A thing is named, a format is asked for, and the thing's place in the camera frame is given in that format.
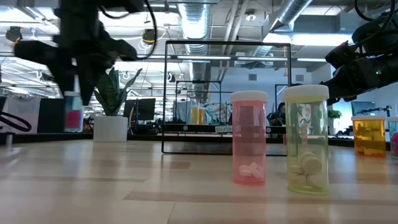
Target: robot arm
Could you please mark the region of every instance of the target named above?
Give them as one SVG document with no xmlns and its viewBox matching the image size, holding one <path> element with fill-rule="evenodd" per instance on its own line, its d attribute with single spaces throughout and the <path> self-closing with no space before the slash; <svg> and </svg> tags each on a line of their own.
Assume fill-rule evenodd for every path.
<svg viewBox="0 0 398 224">
<path fill-rule="evenodd" d="M 148 0 L 144 0 L 156 30 L 154 13 Z M 123 7 L 127 14 L 113 17 L 106 9 Z M 112 19 L 121 19 L 130 13 L 142 11 L 141 0 L 60 0 L 60 8 L 54 14 L 60 18 L 60 34 L 53 37 L 58 47 L 39 41 L 20 41 L 14 47 L 16 57 L 48 66 L 61 92 L 73 91 L 75 75 L 79 76 L 80 94 L 88 105 L 101 73 L 111 68 L 116 59 L 123 61 L 143 60 L 151 55 L 156 46 L 157 33 L 150 54 L 138 58 L 134 47 L 124 40 L 114 40 L 98 20 L 98 10 Z"/>
<path fill-rule="evenodd" d="M 367 18 L 358 7 L 356 9 L 369 22 L 353 34 L 354 45 L 342 43 L 326 56 L 326 61 L 336 68 L 331 80 L 321 82 L 329 87 L 328 105 L 341 98 L 345 101 L 355 100 L 362 93 L 398 82 L 398 16 L 395 0 L 391 0 L 391 11 L 377 19 Z"/>
</svg>

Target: pink container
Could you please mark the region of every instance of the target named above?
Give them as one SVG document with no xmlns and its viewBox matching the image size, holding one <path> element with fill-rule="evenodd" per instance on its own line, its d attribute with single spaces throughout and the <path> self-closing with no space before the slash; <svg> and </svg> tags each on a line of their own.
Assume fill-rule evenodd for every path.
<svg viewBox="0 0 398 224">
<path fill-rule="evenodd" d="M 262 185 L 266 166 L 266 103 L 262 91 L 231 94 L 233 109 L 233 182 Z"/>
</svg>

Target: label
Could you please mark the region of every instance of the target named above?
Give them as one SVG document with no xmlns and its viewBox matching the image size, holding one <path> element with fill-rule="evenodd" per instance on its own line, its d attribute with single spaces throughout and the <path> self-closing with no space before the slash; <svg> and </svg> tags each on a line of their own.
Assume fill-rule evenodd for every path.
<svg viewBox="0 0 398 224">
<path fill-rule="evenodd" d="M 231 133 L 232 126 L 216 126 L 217 133 Z"/>
</svg>

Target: ceiling light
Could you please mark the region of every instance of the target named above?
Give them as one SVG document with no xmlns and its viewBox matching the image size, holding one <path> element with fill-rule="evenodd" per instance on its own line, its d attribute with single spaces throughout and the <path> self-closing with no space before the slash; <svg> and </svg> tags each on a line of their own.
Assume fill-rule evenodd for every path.
<svg viewBox="0 0 398 224">
<path fill-rule="evenodd" d="M 326 62 L 324 58 L 298 58 L 298 62 Z"/>
<path fill-rule="evenodd" d="M 352 42 L 351 34 L 295 34 L 292 44 L 306 46 L 339 46 L 346 41 Z"/>
<path fill-rule="evenodd" d="M 287 62 L 287 58 L 282 57 L 238 57 L 237 60 L 256 62 Z"/>
<path fill-rule="evenodd" d="M 169 81 L 169 83 L 175 83 L 175 76 L 170 72 L 167 74 L 167 81 Z"/>
<path fill-rule="evenodd" d="M 130 79 L 130 74 L 127 71 L 123 74 L 123 79 L 124 80 Z"/>
<path fill-rule="evenodd" d="M 290 38 L 289 35 L 283 35 L 283 34 L 268 34 L 264 40 L 262 40 L 263 43 L 287 43 L 290 44 L 292 42 L 292 39 Z"/>
<path fill-rule="evenodd" d="M 6 31 L 6 39 L 13 43 L 22 40 L 21 27 L 11 26 Z"/>
<path fill-rule="evenodd" d="M 251 22 L 251 21 L 253 21 L 253 20 L 255 20 L 255 19 L 256 19 L 256 16 L 255 16 L 255 15 L 247 15 L 247 16 L 246 16 L 246 20 L 249 21 L 249 22 Z"/>
<path fill-rule="evenodd" d="M 251 22 L 256 19 L 256 15 L 254 13 L 256 12 L 255 9 L 248 9 L 246 10 L 246 20 Z"/>
<path fill-rule="evenodd" d="M 182 60 L 231 60 L 231 57 L 227 57 L 227 56 L 181 55 L 181 56 L 177 56 L 177 58 L 182 59 Z"/>
</svg>

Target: metal frame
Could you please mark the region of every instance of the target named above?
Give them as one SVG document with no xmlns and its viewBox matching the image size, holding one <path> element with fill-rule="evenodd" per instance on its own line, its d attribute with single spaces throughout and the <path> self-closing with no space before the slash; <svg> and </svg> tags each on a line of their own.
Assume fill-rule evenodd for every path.
<svg viewBox="0 0 398 224">
<path fill-rule="evenodd" d="M 278 104 L 277 104 L 278 96 L 277 96 L 277 90 L 276 90 L 276 88 L 278 86 L 286 86 L 286 84 L 275 84 L 275 111 L 278 110 Z"/>
<path fill-rule="evenodd" d="M 165 43 L 165 65 L 164 65 L 164 89 L 166 90 L 167 88 L 167 61 L 169 59 L 168 55 L 168 48 L 169 45 L 173 44 L 206 44 L 206 45 L 243 45 L 243 46 L 273 46 L 273 47 L 287 47 L 287 71 L 288 71 L 288 86 L 292 85 L 292 48 L 290 44 L 281 44 L 281 43 L 263 43 L 263 42 L 232 42 L 232 41 L 207 41 L 207 40 L 167 40 Z M 265 57 L 267 58 L 268 61 L 273 61 L 272 58 Z M 185 153 L 185 152 L 165 152 L 164 151 L 164 142 L 165 142 L 165 129 L 166 129 L 166 122 L 165 122 L 165 117 L 166 115 L 166 91 L 164 91 L 163 95 L 163 128 L 162 128 L 162 153 L 169 153 L 169 154 L 202 154 L 202 153 Z"/>
</svg>

